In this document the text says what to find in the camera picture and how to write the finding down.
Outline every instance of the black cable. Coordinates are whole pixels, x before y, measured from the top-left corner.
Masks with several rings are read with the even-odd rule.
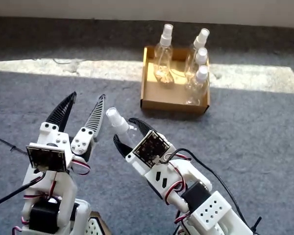
[[[172,235],[175,235],[177,233],[177,230],[178,230],[179,227],[180,227],[179,225],[176,227],[176,229],[174,230]]]
[[[23,185],[19,189],[15,190],[14,192],[10,193],[9,195],[3,197],[2,199],[0,199],[0,204],[2,202],[5,202],[5,201],[9,200],[11,197],[14,197],[16,194],[24,191],[25,189],[28,189],[30,186],[33,186],[34,184],[38,183],[39,181],[41,181],[45,177],[45,175],[46,175],[46,172],[43,172],[43,175],[42,176],[37,177],[36,179],[33,179],[28,184]]]
[[[187,235],[191,235],[190,231],[188,231],[188,229],[186,228],[185,224],[184,224],[184,221],[181,220],[181,224],[183,225],[183,230],[187,232]]]
[[[22,154],[27,155],[27,152],[25,152],[24,150],[21,150],[21,149],[18,148],[17,146],[15,146],[15,145],[9,143],[8,141],[5,141],[5,140],[3,140],[3,139],[0,139],[0,142],[2,142],[2,143],[4,143],[4,144],[8,145],[9,147],[11,147],[10,151],[13,151],[13,150],[15,149],[16,151],[18,151],[18,152],[20,152],[20,153],[22,153]]]
[[[243,216],[243,214],[242,214],[242,212],[241,212],[241,210],[240,210],[239,205],[237,204],[237,202],[236,202],[236,200],[235,200],[233,194],[231,193],[230,189],[227,187],[227,185],[225,184],[225,182],[224,182],[224,181],[220,178],[220,176],[217,175],[217,174],[216,174],[211,168],[209,168],[209,167],[206,166],[201,160],[199,160],[199,159],[194,155],[194,153],[192,153],[190,150],[188,150],[188,149],[186,149],[186,148],[179,148],[179,149],[175,150],[175,151],[170,155],[169,159],[173,158],[173,157],[175,156],[175,154],[177,154],[178,152],[181,152],[181,151],[185,151],[185,152],[189,153],[189,154],[192,156],[192,158],[193,158],[196,162],[198,162],[198,163],[199,163],[201,166],[203,166],[206,170],[208,170],[209,172],[211,172],[211,173],[212,173],[212,174],[213,174],[213,175],[219,180],[219,182],[222,184],[222,186],[224,187],[224,189],[226,190],[226,192],[229,194],[231,200],[233,201],[234,206],[235,206],[235,208],[236,208],[236,210],[237,210],[237,212],[238,212],[238,214],[239,214],[241,220],[242,220],[242,221],[248,226],[248,224],[247,224],[247,222],[246,222],[246,220],[245,220],[245,218],[244,218],[244,216]]]

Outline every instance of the black cable tie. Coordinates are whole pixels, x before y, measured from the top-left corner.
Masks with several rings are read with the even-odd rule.
[[[259,216],[258,219],[257,219],[257,221],[256,221],[256,223],[254,224],[254,226],[252,226],[250,228],[254,234],[256,234],[257,226],[258,226],[258,224],[260,223],[261,220],[262,220],[262,217]]]

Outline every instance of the gray carpet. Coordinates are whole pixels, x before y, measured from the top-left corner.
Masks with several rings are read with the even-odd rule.
[[[294,81],[279,70],[280,66],[290,68],[294,78],[294,29],[174,23],[174,43],[185,46],[202,26],[212,32],[208,48],[211,61],[216,64],[212,68],[217,80],[233,79],[232,84],[237,82],[236,75],[244,71],[244,66],[272,66],[267,72],[273,82],[263,90],[259,84],[259,89],[253,87],[253,82],[257,83],[253,81],[257,73],[253,67],[246,74],[250,80],[242,89],[216,83],[211,88],[208,112],[194,117],[142,112],[141,64],[127,68],[132,80],[123,78],[124,75],[117,80],[122,73],[118,67],[94,79],[78,74],[0,71],[0,137],[24,149],[37,140],[40,123],[57,103],[76,91],[76,104],[66,128],[67,133],[74,135],[84,124],[97,96],[105,93],[107,107],[116,106],[127,118],[145,120],[176,147],[192,150],[212,167],[236,196],[250,225],[258,216],[263,217],[260,234],[294,235]],[[161,28],[160,22],[0,18],[0,61],[142,61],[143,46],[155,44]],[[229,72],[223,70],[222,64],[238,66]],[[100,142],[90,160],[93,170],[86,177],[76,177],[78,197],[101,213],[113,234],[170,235],[175,229],[175,209],[160,201],[118,154],[108,124],[105,120]],[[229,200],[215,178],[194,165]],[[26,156],[9,152],[0,143],[0,198],[21,185],[27,166]],[[22,207],[22,195],[0,205],[0,235],[9,234],[13,226],[21,224]]]

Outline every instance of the circuit board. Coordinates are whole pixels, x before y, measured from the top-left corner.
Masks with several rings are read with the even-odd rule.
[[[148,167],[155,165],[155,159],[161,158],[169,149],[169,145],[155,131],[150,132],[133,153]]]
[[[39,169],[40,171],[53,170],[66,172],[67,168],[63,150],[33,146],[27,146],[26,149],[32,168]]]

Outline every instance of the white plastic part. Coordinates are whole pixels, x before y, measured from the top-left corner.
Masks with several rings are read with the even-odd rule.
[[[201,47],[199,48],[197,54],[196,54],[196,63],[201,66],[205,65],[207,63],[208,58],[208,51],[206,48]]]
[[[82,155],[87,151],[90,143],[95,145],[94,131],[83,126],[74,137],[71,150],[76,155]]]
[[[173,25],[168,23],[165,24],[163,28],[163,33],[160,38],[160,45],[162,45],[163,47],[169,47],[171,45],[172,31],[173,31]]]
[[[73,158],[73,153],[70,147],[69,135],[64,132],[59,132],[59,127],[55,124],[43,122],[39,129],[39,137],[37,143],[30,143],[30,146],[44,146],[47,143],[54,143],[58,148],[65,152],[66,166],[69,167]]]
[[[54,180],[54,171],[47,171],[45,178],[37,184],[31,186],[25,191],[25,195],[36,195],[41,192],[48,193],[52,181]],[[31,180],[37,178],[39,175],[34,174],[34,169],[31,165],[28,166],[23,185],[29,183]],[[74,180],[66,172],[57,172],[55,180],[57,184],[54,187],[53,194],[61,196],[59,214],[57,218],[57,225],[59,228],[66,227],[70,221],[71,211],[73,209],[74,201],[77,194],[77,186]],[[23,207],[22,216],[25,220],[29,220],[29,213],[35,199],[26,199]]]
[[[208,77],[208,67],[205,65],[200,66],[196,73],[196,81],[199,83],[203,83],[207,81],[207,77]]]
[[[103,231],[95,218],[89,219],[85,235],[103,235]]]
[[[160,133],[158,134],[164,139],[164,141],[166,141],[166,144],[169,145],[169,149],[164,153],[164,155],[175,151],[175,147],[170,142],[168,142],[163,135],[161,135]],[[170,164],[156,164],[152,168],[149,168],[138,157],[136,157],[133,151],[125,157],[125,160],[130,163],[139,172],[140,175],[144,176],[149,181],[149,183],[154,187],[154,189],[161,195],[163,199],[165,199],[169,188],[175,182],[181,180],[180,175]],[[203,174],[201,174],[189,161],[177,159],[171,160],[170,163],[180,171],[185,181],[201,181],[208,188],[209,191],[212,190],[212,185],[210,181]],[[175,205],[183,213],[187,213],[189,210],[187,203],[174,190],[169,194],[167,201],[170,204]]]
[[[230,209],[231,205],[215,191],[191,214],[189,221],[205,234],[205,231],[211,230]]]
[[[106,111],[106,115],[109,118],[116,134],[125,133],[129,125],[126,120],[119,114],[118,110],[115,107],[112,107]]]
[[[75,222],[71,234],[82,235],[85,232],[85,228],[88,226],[87,221],[92,210],[89,203],[84,200],[76,199],[75,202],[77,202],[79,206],[76,209]]]
[[[199,49],[201,47],[205,47],[207,38],[209,36],[209,30],[206,28],[201,29],[199,35],[194,40],[194,47]]]

